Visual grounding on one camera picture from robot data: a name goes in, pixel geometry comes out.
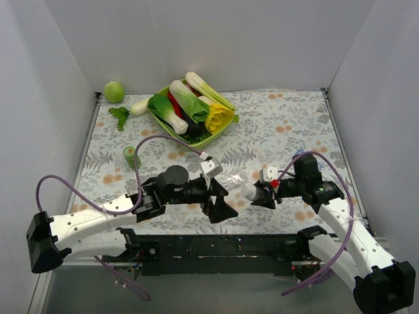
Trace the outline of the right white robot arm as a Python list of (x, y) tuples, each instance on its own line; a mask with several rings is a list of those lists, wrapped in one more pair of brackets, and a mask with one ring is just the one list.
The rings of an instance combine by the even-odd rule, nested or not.
[(284, 179), (276, 167), (262, 169), (255, 184), (242, 187), (241, 194), (254, 206), (275, 208), (284, 198), (302, 198), (328, 224), (341, 243), (320, 226), (298, 233), (297, 254), (304, 260), (314, 257), (324, 263), (315, 274), (283, 292), (326, 281), (338, 275), (352, 291), (362, 313), (393, 313), (412, 305), (416, 272), (407, 261), (399, 262), (354, 215), (348, 188), (324, 181), (316, 158), (319, 153), (302, 152), (289, 164), (294, 174)]

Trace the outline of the clear pill organizer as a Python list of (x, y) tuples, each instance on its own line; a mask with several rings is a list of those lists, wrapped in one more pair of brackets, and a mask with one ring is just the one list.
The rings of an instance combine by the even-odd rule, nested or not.
[(226, 190), (229, 191), (229, 190), (237, 189), (237, 188), (241, 187), (242, 185), (244, 185), (247, 182), (248, 182), (248, 177), (247, 177), (246, 173), (240, 172), (240, 173), (234, 174), (231, 177), (227, 177), (227, 178), (223, 179), (221, 181), (221, 185)]

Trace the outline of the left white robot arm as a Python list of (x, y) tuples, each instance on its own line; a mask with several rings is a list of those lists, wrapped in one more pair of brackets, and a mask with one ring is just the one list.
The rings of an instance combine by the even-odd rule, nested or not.
[(131, 225), (163, 215), (168, 205), (183, 204), (198, 204), (212, 224), (220, 223), (238, 216), (225, 201), (227, 195), (215, 178), (201, 175), (191, 180), (184, 167), (174, 165), (147, 179), (139, 192), (104, 203), (100, 210), (56, 216), (39, 212), (26, 232), (31, 271), (45, 273), (66, 260), (91, 256), (156, 260), (151, 251), (157, 245), (142, 243)]

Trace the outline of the white cap pill bottle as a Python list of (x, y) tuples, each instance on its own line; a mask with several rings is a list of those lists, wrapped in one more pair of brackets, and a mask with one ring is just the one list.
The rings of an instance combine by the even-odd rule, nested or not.
[(269, 198), (269, 193), (266, 189), (252, 184), (243, 185), (240, 193), (243, 198), (252, 202), (264, 202)]

